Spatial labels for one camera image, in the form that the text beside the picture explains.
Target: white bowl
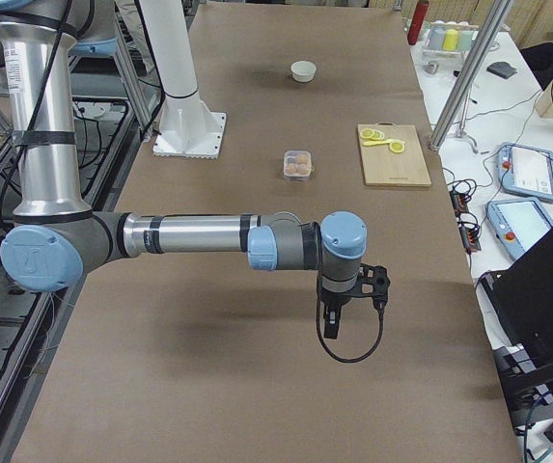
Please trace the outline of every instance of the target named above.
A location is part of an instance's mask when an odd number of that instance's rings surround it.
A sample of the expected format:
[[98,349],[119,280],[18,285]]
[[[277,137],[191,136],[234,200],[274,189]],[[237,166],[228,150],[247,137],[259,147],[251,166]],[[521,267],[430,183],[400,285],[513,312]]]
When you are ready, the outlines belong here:
[[310,82],[315,77],[317,66],[310,61],[296,61],[291,65],[293,80],[297,82]]

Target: white table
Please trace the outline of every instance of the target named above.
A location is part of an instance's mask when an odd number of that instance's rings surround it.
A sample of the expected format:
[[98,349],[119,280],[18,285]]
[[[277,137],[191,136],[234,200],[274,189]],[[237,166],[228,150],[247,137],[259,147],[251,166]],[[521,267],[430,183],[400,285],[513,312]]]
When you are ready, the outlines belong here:
[[[536,92],[540,92],[536,78],[527,67],[509,34],[506,32],[500,33],[497,41],[500,48],[488,53],[482,70],[475,80],[471,97],[477,101],[477,104],[470,104],[468,117],[495,109],[509,108]],[[462,60],[423,56],[421,42],[411,47],[411,55],[420,87],[424,92],[429,120],[431,123],[436,123],[456,82],[453,71],[462,68]],[[439,62],[439,71],[434,75],[429,75],[423,71],[422,66],[429,60]],[[518,70],[518,73],[506,80],[486,71],[488,65],[497,61],[510,63]],[[536,95],[530,101],[520,104],[510,111],[479,116],[472,121],[468,121],[465,130],[478,141],[482,153],[474,154],[470,145],[463,140],[448,138],[439,151],[443,165],[454,172],[456,179],[473,178],[479,185],[489,184],[491,178],[484,169],[483,160],[494,154],[502,143],[514,143],[518,139],[523,124],[532,115],[533,105],[537,97]],[[553,151],[553,119],[542,119],[534,111],[518,143]],[[479,188],[473,196],[473,200],[469,203],[469,209],[476,214],[480,221],[484,219],[484,206],[488,201],[491,199],[513,198],[512,195],[503,192],[499,192],[495,196],[499,190],[496,158],[488,159],[486,166],[492,173],[492,185],[482,189]],[[446,173],[446,181],[452,180],[452,175]],[[553,218],[553,204],[544,204],[544,207]],[[502,270],[510,267],[512,260],[496,238],[495,232],[488,221],[483,224],[481,245],[482,250],[474,253],[472,258],[471,276],[474,280],[487,270]],[[478,289],[478,300],[484,315],[486,332],[493,349],[502,345],[510,345],[481,288]],[[532,450],[536,457],[541,455],[549,445],[542,431],[551,423],[552,421],[541,422],[530,431],[527,447]],[[544,461],[553,463],[553,454]]]

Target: red bottle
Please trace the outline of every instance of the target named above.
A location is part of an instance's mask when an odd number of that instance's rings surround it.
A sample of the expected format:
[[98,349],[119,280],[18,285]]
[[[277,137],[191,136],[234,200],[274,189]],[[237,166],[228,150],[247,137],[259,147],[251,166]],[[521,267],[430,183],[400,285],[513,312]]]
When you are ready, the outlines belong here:
[[424,18],[427,17],[429,12],[429,0],[419,0],[413,13],[413,19],[411,19],[411,25],[409,26],[409,33],[407,34],[407,41],[410,45],[415,45],[418,42],[420,31],[424,25]]

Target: black monitor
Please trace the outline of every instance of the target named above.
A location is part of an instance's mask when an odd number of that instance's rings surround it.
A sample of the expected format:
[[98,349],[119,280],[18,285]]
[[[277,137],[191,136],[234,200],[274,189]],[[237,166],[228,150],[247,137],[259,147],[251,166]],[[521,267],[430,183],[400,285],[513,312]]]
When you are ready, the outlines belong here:
[[[553,228],[493,281],[493,305],[512,343],[536,368],[553,364]],[[553,394],[553,379],[544,381]]]

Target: barcode label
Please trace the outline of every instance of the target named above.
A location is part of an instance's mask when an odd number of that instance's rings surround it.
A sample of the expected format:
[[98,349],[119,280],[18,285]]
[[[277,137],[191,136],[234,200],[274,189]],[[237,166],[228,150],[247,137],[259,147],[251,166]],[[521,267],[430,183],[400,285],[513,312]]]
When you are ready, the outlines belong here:
[[23,91],[23,78],[18,53],[14,48],[4,52],[6,59],[6,74],[8,75],[8,91],[11,94],[18,94]]

